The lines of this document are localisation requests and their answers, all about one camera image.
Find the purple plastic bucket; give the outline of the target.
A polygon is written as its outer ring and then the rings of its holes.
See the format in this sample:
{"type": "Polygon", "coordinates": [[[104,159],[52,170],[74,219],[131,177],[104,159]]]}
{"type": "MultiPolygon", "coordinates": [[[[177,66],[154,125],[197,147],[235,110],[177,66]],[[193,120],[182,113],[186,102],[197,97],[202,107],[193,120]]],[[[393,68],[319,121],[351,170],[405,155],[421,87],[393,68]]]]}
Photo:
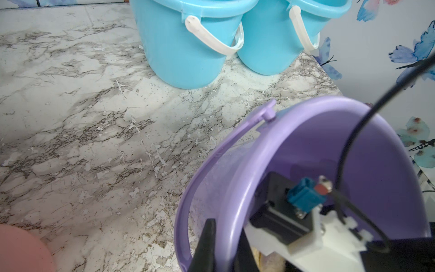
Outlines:
{"type": "Polygon", "coordinates": [[[340,183],[335,181],[345,142],[368,106],[341,96],[307,100],[276,112],[275,100],[254,110],[209,156],[183,193],[174,246],[187,272],[205,222],[216,220],[215,272],[234,272],[240,235],[257,189],[269,172],[299,182],[325,176],[333,190],[321,214],[353,218],[352,234],[373,235],[367,250],[390,253],[393,240],[430,238],[417,174],[401,140],[375,116],[352,144],[340,183]]]}

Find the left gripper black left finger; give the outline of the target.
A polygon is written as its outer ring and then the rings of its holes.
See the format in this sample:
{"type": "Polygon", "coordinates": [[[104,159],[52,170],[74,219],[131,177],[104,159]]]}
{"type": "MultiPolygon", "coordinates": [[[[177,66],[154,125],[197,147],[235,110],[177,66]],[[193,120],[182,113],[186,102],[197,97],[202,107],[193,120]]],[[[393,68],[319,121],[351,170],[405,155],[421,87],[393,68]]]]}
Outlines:
{"type": "Polygon", "coordinates": [[[206,220],[188,272],[215,271],[216,220],[206,220]]]}

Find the pink plastic bucket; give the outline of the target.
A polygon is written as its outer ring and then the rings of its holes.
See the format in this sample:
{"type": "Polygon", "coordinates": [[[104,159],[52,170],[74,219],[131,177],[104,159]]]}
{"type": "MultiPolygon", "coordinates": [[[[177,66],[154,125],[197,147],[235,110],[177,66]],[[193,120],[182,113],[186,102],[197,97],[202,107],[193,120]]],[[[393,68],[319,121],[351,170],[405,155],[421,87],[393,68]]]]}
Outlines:
{"type": "Polygon", "coordinates": [[[18,227],[1,224],[2,272],[55,272],[55,261],[47,246],[18,227]]]}

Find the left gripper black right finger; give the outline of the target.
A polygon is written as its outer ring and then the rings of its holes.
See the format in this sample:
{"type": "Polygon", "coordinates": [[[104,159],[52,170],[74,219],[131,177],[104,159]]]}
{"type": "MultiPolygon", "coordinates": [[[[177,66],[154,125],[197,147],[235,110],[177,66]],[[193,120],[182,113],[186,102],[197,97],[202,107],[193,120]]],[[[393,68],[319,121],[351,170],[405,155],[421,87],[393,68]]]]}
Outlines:
{"type": "Polygon", "coordinates": [[[244,229],[242,229],[234,257],[234,272],[259,272],[244,229]]]}

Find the teal plastic bucket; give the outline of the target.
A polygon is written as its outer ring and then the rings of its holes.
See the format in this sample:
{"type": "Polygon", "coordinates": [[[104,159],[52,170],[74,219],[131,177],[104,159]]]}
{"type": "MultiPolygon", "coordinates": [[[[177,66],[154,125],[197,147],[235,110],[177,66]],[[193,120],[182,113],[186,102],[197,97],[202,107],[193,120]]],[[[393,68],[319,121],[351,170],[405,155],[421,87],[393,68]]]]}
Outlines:
{"type": "Polygon", "coordinates": [[[202,88],[244,45],[242,16],[257,1],[130,1],[145,55],[165,83],[202,88]]]}
{"type": "Polygon", "coordinates": [[[240,60],[261,75],[286,70],[302,52],[318,48],[320,32],[351,8],[351,1],[258,1],[242,17],[240,60]]]}

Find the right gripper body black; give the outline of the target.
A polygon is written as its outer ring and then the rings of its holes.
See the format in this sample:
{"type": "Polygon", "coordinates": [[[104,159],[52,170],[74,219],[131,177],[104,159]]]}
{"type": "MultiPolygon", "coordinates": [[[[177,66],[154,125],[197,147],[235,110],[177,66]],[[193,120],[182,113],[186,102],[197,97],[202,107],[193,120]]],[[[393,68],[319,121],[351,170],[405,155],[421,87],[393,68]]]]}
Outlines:
{"type": "Polygon", "coordinates": [[[360,254],[366,272],[433,272],[435,223],[429,222],[430,238],[393,240],[390,253],[372,250],[360,254]]]}

